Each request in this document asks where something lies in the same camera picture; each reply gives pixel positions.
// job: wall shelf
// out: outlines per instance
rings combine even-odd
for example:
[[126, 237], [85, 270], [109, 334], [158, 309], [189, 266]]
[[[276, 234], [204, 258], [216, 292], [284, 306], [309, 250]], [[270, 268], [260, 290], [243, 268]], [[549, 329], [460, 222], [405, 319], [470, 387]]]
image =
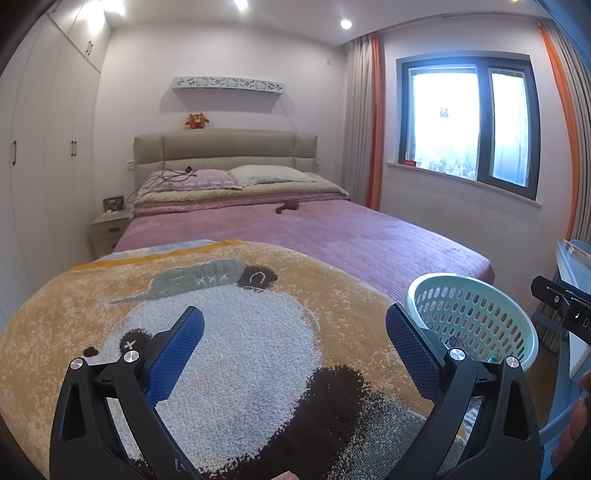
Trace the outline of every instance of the wall shelf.
[[225, 88], [231, 90], [252, 90], [255, 92], [285, 93], [285, 83], [269, 82], [236, 77], [175, 77], [173, 90], [187, 88]]

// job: white pillow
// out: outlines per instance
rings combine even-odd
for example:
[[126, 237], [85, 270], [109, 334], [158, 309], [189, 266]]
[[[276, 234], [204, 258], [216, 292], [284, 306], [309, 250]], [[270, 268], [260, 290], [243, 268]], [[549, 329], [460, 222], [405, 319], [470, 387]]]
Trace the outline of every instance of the white pillow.
[[244, 165], [230, 170], [229, 173], [242, 186], [288, 181], [317, 181], [298, 170], [277, 165]]

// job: ceiling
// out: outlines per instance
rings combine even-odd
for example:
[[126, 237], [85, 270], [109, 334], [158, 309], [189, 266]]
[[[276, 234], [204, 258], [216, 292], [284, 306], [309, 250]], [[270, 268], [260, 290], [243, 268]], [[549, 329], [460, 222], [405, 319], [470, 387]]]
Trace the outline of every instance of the ceiling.
[[[545, 16], [534, 0], [248, 0], [240, 12], [233, 0], [122, 0], [125, 16], [107, 13], [113, 28], [170, 21], [235, 22], [271, 28], [340, 45], [381, 28], [419, 18], [466, 12]], [[340, 21], [353, 27], [343, 30]]]

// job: laundry basket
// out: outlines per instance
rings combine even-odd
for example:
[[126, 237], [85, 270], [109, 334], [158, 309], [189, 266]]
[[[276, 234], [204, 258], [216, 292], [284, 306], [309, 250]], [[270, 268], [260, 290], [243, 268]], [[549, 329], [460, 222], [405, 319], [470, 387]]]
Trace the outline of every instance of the laundry basket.
[[448, 348], [455, 336], [476, 360], [498, 363], [512, 355], [526, 371], [538, 355], [538, 337], [528, 316], [483, 281], [448, 273], [423, 275], [408, 288], [405, 306]]

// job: pink pillow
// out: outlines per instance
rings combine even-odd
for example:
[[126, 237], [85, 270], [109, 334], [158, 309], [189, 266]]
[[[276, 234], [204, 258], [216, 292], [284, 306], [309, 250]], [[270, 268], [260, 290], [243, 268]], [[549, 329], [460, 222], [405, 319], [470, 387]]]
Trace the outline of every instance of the pink pillow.
[[155, 171], [142, 185], [142, 194], [149, 192], [190, 192], [192, 190], [236, 189], [242, 187], [224, 170]]

